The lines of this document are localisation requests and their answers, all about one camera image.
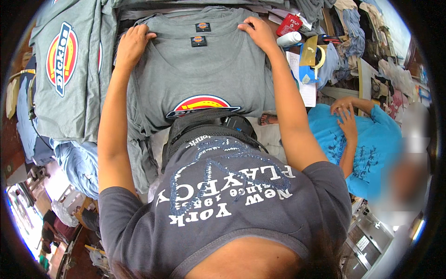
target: wall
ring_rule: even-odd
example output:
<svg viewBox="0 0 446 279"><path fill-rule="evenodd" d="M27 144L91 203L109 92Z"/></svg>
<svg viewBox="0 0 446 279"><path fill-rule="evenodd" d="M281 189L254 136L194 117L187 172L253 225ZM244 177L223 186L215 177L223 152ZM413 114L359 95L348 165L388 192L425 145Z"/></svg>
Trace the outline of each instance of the wall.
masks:
<svg viewBox="0 0 446 279"><path fill-rule="evenodd" d="M363 279L388 278L395 266L400 262L412 239L409 237L409 225L403 225L395 232L395 238L388 249L364 275Z"/></svg>

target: light blue shirt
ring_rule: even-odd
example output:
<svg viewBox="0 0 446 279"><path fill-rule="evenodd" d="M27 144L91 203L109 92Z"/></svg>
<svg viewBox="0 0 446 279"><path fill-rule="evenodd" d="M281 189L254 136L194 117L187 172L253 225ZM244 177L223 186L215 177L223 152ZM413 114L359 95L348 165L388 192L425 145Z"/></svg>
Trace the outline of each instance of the light blue shirt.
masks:
<svg viewBox="0 0 446 279"><path fill-rule="evenodd" d="M329 161L339 165L346 139L344 132L336 122L340 117L330 114L330 107L317 104L308 113L310 129ZM368 193L377 193L379 181L374 175L380 175L386 156L395 156L401 148L401 129L378 105L369 117L355 116L358 130L353 171L346 178L348 191L355 196L367 199Z"/></svg>

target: floor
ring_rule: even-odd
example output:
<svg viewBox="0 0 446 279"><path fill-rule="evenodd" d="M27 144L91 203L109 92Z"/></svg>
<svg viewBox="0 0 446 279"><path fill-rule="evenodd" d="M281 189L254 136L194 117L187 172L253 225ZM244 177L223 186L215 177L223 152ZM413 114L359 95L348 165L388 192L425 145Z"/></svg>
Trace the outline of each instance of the floor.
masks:
<svg viewBox="0 0 446 279"><path fill-rule="evenodd" d="M51 176L43 180L43 186L50 196L51 200L58 200L70 185L62 167L53 161L46 164L46 172Z"/></svg>

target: stack of t-shirts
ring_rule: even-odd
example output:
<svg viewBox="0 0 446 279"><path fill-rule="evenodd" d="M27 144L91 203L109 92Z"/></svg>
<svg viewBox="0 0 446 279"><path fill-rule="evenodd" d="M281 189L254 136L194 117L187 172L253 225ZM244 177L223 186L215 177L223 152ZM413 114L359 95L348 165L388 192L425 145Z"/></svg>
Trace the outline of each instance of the stack of t-shirts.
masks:
<svg viewBox="0 0 446 279"><path fill-rule="evenodd" d="M265 53L237 29L249 16L258 17L243 8L206 7L178 19L156 14L137 22L158 35L128 87L145 135L197 109L219 107L251 117L275 109Z"/></svg>
<svg viewBox="0 0 446 279"><path fill-rule="evenodd" d="M102 1L48 2L37 18L29 45L37 58L34 102L41 135L97 141L116 35L111 3Z"/></svg>
<svg viewBox="0 0 446 279"><path fill-rule="evenodd" d="M248 4L248 5L265 5L267 4L283 4L284 0L110 0L113 4L113 8L127 6L132 8L147 9L150 5L186 5L186 4L201 4L201 5L238 5L238 4Z"/></svg>

